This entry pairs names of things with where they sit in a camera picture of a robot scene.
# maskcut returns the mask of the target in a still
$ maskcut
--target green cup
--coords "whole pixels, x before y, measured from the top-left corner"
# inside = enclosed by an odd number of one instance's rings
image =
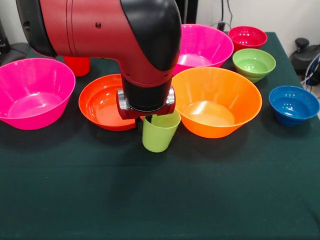
[[[181,121],[180,114],[174,110],[172,114],[153,115],[151,122],[143,118],[142,144],[153,153],[165,151]]]
[[[233,54],[232,61],[236,71],[256,83],[271,73],[276,67],[276,60],[266,51],[246,48]]]

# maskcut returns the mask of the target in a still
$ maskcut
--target red bowl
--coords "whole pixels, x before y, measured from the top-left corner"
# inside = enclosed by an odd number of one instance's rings
[[[90,82],[79,96],[82,114],[100,128],[126,131],[136,127],[134,119],[123,120],[117,108],[117,91],[122,89],[121,74],[100,77]]]
[[[253,26],[237,26],[229,31],[234,51],[240,49],[259,49],[268,40],[267,34]]]

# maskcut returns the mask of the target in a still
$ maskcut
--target orange-red cup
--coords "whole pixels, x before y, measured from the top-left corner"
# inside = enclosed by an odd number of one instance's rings
[[[64,56],[63,59],[76,77],[83,77],[90,72],[89,57]]]

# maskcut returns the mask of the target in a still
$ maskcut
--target bowl rim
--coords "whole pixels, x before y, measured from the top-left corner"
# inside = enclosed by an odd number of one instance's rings
[[[245,51],[261,52],[261,53],[263,53],[263,54],[271,57],[271,59],[272,59],[272,61],[273,61],[273,67],[272,67],[270,70],[264,71],[264,72],[250,72],[250,71],[247,71],[246,69],[244,69],[244,68],[242,68],[242,67],[239,67],[239,66],[236,64],[236,62],[235,62],[235,56],[236,56],[237,54],[242,53],[242,52],[245,52]],[[276,68],[276,66],[277,66],[277,61],[276,61],[276,59],[274,58],[274,56],[272,56],[272,55],[271,55],[270,53],[268,53],[267,51],[264,51],[264,50],[261,50],[261,49],[256,49],[256,48],[244,48],[244,49],[238,50],[237,52],[235,52],[235,53],[233,54],[233,56],[232,56],[232,62],[233,62],[233,64],[234,64],[237,68],[241,69],[242,71],[244,71],[244,72],[246,72],[246,73],[259,74],[259,75],[269,74],[269,73],[271,73],[271,72]]]
[[[259,44],[243,44],[243,43],[240,43],[240,42],[237,42],[235,41],[231,36],[230,36],[230,32],[232,32],[234,29],[239,29],[239,28],[251,28],[251,29],[255,29],[255,30],[258,30],[259,32],[263,33],[264,37],[265,37],[265,40],[262,42],[262,43],[259,43]],[[254,26],[248,26],[248,25],[241,25],[241,26],[235,26],[233,28],[231,28],[228,32],[228,36],[230,37],[230,39],[235,42],[236,44],[239,44],[241,46],[246,46],[246,47],[261,47],[262,45],[266,44],[266,42],[268,41],[268,35],[262,31],[261,29],[257,28],[257,27],[254,27]]]
[[[29,119],[29,118],[34,118],[34,117],[37,117],[37,116],[40,116],[40,115],[43,115],[45,113],[48,113],[58,107],[60,107],[61,105],[63,105],[66,101],[68,101],[68,99],[71,97],[71,94],[74,92],[75,90],[75,87],[76,87],[76,76],[74,74],[74,72],[71,70],[70,67],[68,67],[67,65],[65,65],[63,62],[59,61],[59,60],[56,60],[56,59],[53,59],[53,58],[46,58],[46,57],[32,57],[32,58],[24,58],[24,59],[20,59],[20,60],[17,60],[17,61],[13,61],[13,62],[10,62],[10,63],[7,63],[6,65],[3,65],[0,67],[0,69],[2,68],[6,68],[10,65],[15,65],[19,62],[28,62],[28,61],[34,61],[34,60],[41,60],[41,61],[47,61],[47,62],[54,62],[55,64],[58,64],[58,65],[63,65],[68,71],[70,71],[71,75],[72,75],[72,81],[73,81],[73,86],[72,86],[72,90],[70,91],[70,93],[67,95],[67,97],[65,97],[64,99],[61,100],[61,102],[59,104],[57,104],[56,106],[54,106],[53,108],[45,111],[45,112],[42,112],[42,113],[38,113],[38,114],[34,114],[34,115],[30,115],[30,116],[24,116],[24,117],[5,117],[5,116],[0,116],[0,119],[4,119],[4,120],[24,120],[24,119]]]
[[[78,106],[79,106],[79,109],[80,109],[80,112],[82,113],[82,115],[88,119],[90,122],[98,125],[98,126],[103,126],[103,127],[106,127],[107,130],[109,131],[116,131],[116,132],[121,132],[121,131],[127,131],[127,130],[131,130],[133,128],[136,127],[136,123],[133,122],[133,123],[128,123],[128,124],[122,124],[122,125],[117,125],[117,126],[111,126],[111,125],[105,125],[101,122],[98,122],[98,121],[95,121],[93,120],[92,118],[88,117],[87,114],[85,114],[84,110],[87,109],[86,107],[85,108],[82,108],[81,104],[80,104],[80,101],[83,97],[83,94],[85,93],[85,91],[87,91],[88,87],[91,86],[91,85],[94,85],[96,84],[97,82],[100,82],[101,80],[105,79],[105,78],[109,78],[109,77],[120,77],[119,79],[119,85],[118,87],[122,87],[122,84],[121,84],[121,73],[114,73],[114,74],[108,74],[108,75],[104,75],[104,76],[101,76],[101,77],[98,77],[96,78],[95,80],[91,81],[89,84],[87,84],[81,91],[80,95],[79,95],[79,98],[78,98]]]
[[[183,66],[183,67],[189,67],[189,68],[212,67],[212,65],[223,64],[223,63],[224,63],[225,61],[227,61],[227,60],[232,56],[232,54],[234,53],[234,50],[235,50],[234,43],[233,43],[231,37],[230,37],[228,34],[226,34],[225,32],[220,31],[220,30],[216,29],[215,27],[208,26],[208,25],[204,25],[204,24],[198,24],[198,23],[185,23],[185,24],[182,24],[182,25],[181,25],[181,32],[182,32],[182,28],[187,27],[187,26],[199,26],[199,27],[203,27],[203,28],[206,28],[206,29],[212,29],[212,30],[214,30],[215,32],[220,32],[220,33],[222,33],[223,35],[225,35],[225,36],[227,37],[227,39],[228,39],[229,42],[231,43],[232,51],[230,51],[230,54],[228,54],[228,57],[227,57],[226,59],[221,60],[221,61],[216,62],[216,63],[207,64],[207,65],[201,65],[201,66],[193,66],[193,65],[186,65],[186,64],[180,64],[180,63],[177,63],[176,65]]]
[[[289,116],[289,115],[286,115],[286,114],[283,114],[282,112],[280,112],[272,103],[271,101],[271,94],[275,91],[275,90],[278,90],[278,89],[282,89],[282,88],[292,88],[292,89],[297,89],[298,91],[302,91],[304,93],[307,93],[308,95],[310,95],[312,98],[314,98],[317,102],[317,111],[315,114],[311,115],[311,116],[308,116],[308,117],[294,117],[294,116]],[[269,96],[268,96],[268,99],[269,99],[269,103],[271,105],[271,107],[277,112],[279,113],[280,115],[282,116],[285,116],[287,118],[290,118],[290,119],[295,119],[295,120],[308,120],[308,119],[311,119],[313,118],[314,116],[316,116],[319,111],[320,111],[320,103],[318,101],[318,99],[311,93],[311,92],[308,92],[307,90],[303,89],[302,87],[299,87],[299,86],[292,86],[292,85],[281,85],[281,86],[277,86],[275,87],[274,89],[272,89],[272,91],[269,93]]]
[[[249,119],[245,120],[245,121],[242,121],[240,123],[237,123],[237,124],[233,124],[233,125],[209,125],[209,124],[205,124],[205,123],[200,123],[200,122],[196,122],[194,121],[192,118],[186,116],[185,114],[182,113],[182,111],[178,110],[177,107],[175,107],[175,109],[181,114],[181,116],[183,116],[184,118],[192,121],[192,122],[195,122],[195,123],[198,123],[200,125],[203,125],[203,126],[207,126],[207,127],[213,127],[213,128],[234,128],[234,127],[240,127],[248,122],[250,122],[251,120],[253,120],[261,111],[262,109],[262,105],[263,105],[263,99],[262,99],[262,95],[261,95],[261,92],[259,91],[259,89],[257,88],[257,86],[251,82],[249,79],[247,79],[246,77],[242,76],[241,74],[237,73],[237,72],[234,72],[234,71],[231,71],[229,69],[225,69],[225,68],[220,68],[220,67],[216,67],[216,66],[206,66],[206,67],[193,67],[193,68],[189,68],[187,70],[184,70],[184,71],[181,71],[179,72],[177,75],[174,76],[174,78],[182,73],[185,73],[185,72],[188,72],[188,71],[196,71],[197,69],[208,69],[208,68],[213,68],[213,69],[217,69],[218,71],[222,71],[222,72],[232,72],[233,74],[236,74],[238,75],[240,78],[242,78],[243,80],[245,80],[246,82],[248,82],[251,86],[253,86],[255,89],[256,89],[256,92],[258,93],[258,96],[259,96],[259,108],[258,110],[256,111],[256,113]]]

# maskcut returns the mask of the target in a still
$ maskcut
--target orange bowl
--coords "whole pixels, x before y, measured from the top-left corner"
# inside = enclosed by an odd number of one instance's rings
[[[172,85],[183,124],[204,138],[231,134],[255,118],[262,107],[257,87],[223,68],[190,68],[174,76]]]
[[[123,120],[118,112],[116,96],[121,88],[121,74],[107,75],[92,81],[79,97],[82,114],[106,130],[126,131],[135,128],[134,119]]]

